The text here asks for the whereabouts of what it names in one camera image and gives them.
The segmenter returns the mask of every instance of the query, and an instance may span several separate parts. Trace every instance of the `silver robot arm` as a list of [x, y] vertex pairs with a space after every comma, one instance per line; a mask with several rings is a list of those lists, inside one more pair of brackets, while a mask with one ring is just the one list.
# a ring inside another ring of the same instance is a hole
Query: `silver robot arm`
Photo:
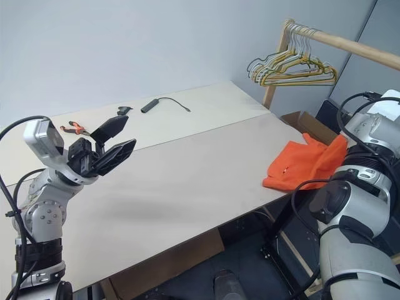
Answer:
[[[387, 161], [400, 158], [400, 125], [356, 114], [346, 129]], [[372, 239], [389, 221], [392, 181], [375, 155], [349, 136], [346, 158], [309, 205], [320, 238], [323, 299], [400, 299], [400, 274]]]
[[33, 180], [26, 200], [19, 206], [25, 233], [34, 241], [26, 245], [23, 267], [20, 266], [23, 255], [21, 233], [16, 220], [12, 219], [12, 225], [18, 232], [17, 268], [11, 276], [12, 286], [16, 285], [22, 268], [23, 274], [28, 276], [18, 287], [18, 299], [72, 299], [71, 284], [61, 281], [66, 268], [62, 260], [61, 238], [68, 201], [84, 185], [92, 184], [99, 175], [107, 174], [132, 153], [136, 143], [134, 139], [104, 152], [104, 143], [119, 133], [127, 120], [127, 116], [111, 118], [92, 133], [96, 152], [83, 137], [68, 151], [64, 149], [64, 141], [49, 119], [27, 124], [25, 142], [48, 168]]

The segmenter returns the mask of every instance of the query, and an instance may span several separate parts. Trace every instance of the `floor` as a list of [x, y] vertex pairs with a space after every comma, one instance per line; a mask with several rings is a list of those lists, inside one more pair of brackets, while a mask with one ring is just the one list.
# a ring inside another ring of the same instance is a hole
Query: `floor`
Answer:
[[[281, 204], [283, 203], [277, 202], [268, 209], [276, 216], [282, 208]], [[166, 299], [166, 296], [185, 300], [212, 300], [214, 274], [221, 269], [230, 269], [237, 275], [249, 300], [285, 299], [289, 295], [287, 287], [272, 263], [260, 252], [264, 243], [265, 228], [270, 223], [262, 214], [264, 210], [258, 211], [259, 213], [245, 215], [219, 228], [226, 247], [224, 252], [140, 295], [135, 300]], [[311, 216], [307, 216], [307, 213], [306, 209], [301, 210], [301, 214], [312, 222]], [[310, 268], [314, 269], [318, 263], [319, 252], [318, 242], [314, 236], [307, 232], [297, 219], [287, 225], [285, 233], [296, 245]], [[281, 257], [298, 281], [303, 283], [307, 280], [308, 275], [281, 237], [274, 246], [276, 245]], [[319, 294], [312, 295], [310, 299], [319, 299]]]

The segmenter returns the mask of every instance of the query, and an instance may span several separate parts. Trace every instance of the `red-handled pliers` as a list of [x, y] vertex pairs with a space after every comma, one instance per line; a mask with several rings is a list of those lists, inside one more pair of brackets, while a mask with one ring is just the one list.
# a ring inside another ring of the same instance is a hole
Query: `red-handled pliers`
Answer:
[[60, 126], [60, 129], [65, 133], [84, 134], [85, 136], [90, 136], [90, 133], [86, 131], [85, 127], [80, 126], [77, 122], [69, 121], [68, 124], [75, 128], [65, 128], [65, 126]]

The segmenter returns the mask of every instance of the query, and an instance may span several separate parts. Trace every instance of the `pliers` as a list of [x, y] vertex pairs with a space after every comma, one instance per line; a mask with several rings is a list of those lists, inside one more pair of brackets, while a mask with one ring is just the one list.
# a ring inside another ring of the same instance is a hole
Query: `pliers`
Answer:
[[65, 128], [65, 126], [60, 126], [60, 129], [65, 133], [84, 134], [85, 136], [90, 136], [90, 133], [86, 131], [85, 127], [80, 126], [77, 122], [69, 121], [68, 124], [75, 128]]

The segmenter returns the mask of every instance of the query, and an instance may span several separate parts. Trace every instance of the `clothing rack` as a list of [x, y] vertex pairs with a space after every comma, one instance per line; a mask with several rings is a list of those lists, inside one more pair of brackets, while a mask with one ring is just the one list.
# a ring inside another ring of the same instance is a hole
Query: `clothing rack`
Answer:
[[[289, 24], [296, 24], [293, 19], [286, 20], [282, 29], [281, 38], [279, 41], [279, 46], [277, 48], [278, 52], [285, 51], [288, 49], [288, 35], [287, 28]], [[309, 39], [330, 45], [332, 47], [345, 50], [350, 53], [357, 54], [366, 59], [370, 59], [379, 64], [383, 64], [387, 67], [393, 68], [400, 71], [400, 56], [394, 55], [389, 52], [385, 52], [367, 45], [361, 44], [360, 42], [350, 41], [349, 39], [344, 39], [340, 36], [334, 36], [332, 34], [325, 33], [323, 31], [311, 31], [310, 27], [301, 26], [296, 29], [293, 34], [298, 34], [301, 36], [306, 36]], [[264, 99], [262, 100], [262, 105], [266, 108], [271, 107], [271, 103], [274, 97], [276, 86], [267, 86]]]

